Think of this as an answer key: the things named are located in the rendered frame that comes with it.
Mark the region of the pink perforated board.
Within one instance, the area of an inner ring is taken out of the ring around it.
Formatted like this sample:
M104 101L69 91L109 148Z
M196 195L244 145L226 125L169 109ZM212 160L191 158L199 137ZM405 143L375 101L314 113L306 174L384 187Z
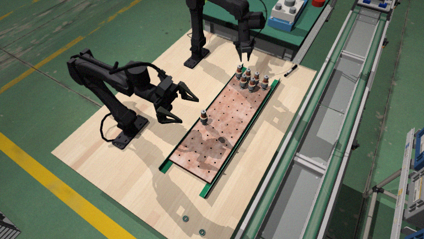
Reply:
M207 109L206 125L199 120L169 160L211 184L270 90L259 82L249 93L234 75Z

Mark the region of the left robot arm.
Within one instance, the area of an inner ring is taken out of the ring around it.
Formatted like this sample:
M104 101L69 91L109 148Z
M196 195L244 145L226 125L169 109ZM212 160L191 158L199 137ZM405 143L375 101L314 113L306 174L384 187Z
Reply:
M238 30L246 29L262 29L265 24L263 12L250 12L249 3L247 0L207 0L226 11L238 20ZM205 0L186 0L186 5L189 7L192 21L192 38L191 48L192 55L184 62L184 66L193 69L208 53L209 50L203 48L206 44L206 37L203 33L203 6ZM242 53L251 52L252 47L240 47Z

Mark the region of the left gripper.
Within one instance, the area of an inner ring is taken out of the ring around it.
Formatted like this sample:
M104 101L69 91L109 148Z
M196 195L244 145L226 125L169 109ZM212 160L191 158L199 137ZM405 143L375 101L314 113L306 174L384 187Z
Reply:
M240 47L252 47L253 44L256 44L256 41L250 39L250 29L246 30L246 32L243 32L243 30L238 30L238 41L233 41L233 44L235 45L237 53L240 57L240 61L242 62L242 52ZM252 51L253 49L251 49L251 52L247 53L248 62Z

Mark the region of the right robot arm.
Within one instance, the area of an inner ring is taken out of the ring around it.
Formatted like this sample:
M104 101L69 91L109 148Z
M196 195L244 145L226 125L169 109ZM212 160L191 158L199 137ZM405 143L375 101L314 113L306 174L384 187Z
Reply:
M109 69L81 57L78 59L71 58L67 62L67 66L72 79L79 85L84 85L91 90L109 109L114 120L118 123L117 127L122 130L112 141L112 144L123 150L147 124L148 119L137 115L135 111L123 105L103 81L124 95L131 97L135 94L146 100L146 91L150 90L153 85L150 83L147 66L133 67L109 74ZM173 83L172 76L167 76L156 91L161 97L170 90Z

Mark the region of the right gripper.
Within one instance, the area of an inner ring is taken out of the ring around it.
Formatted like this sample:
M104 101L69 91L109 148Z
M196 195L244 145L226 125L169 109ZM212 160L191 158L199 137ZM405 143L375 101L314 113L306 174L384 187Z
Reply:
M161 82L166 77L168 77L164 70L159 71L157 76L159 77ZM180 118L170 112L173 108L171 103L174 101L175 98L178 98L177 91L179 91L179 94L181 94L181 99L183 100L199 102L199 99L190 91L187 85L182 81L180 81L178 84L172 83L170 90L163 97L161 97L159 94L156 93L158 86L161 84L161 82L157 86L152 85L151 90L148 89L146 91L146 100L154 104L154 108L157 113L157 120L159 123L183 123ZM191 97L187 95L187 93ZM169 119L166 116L171 117L173 119Z

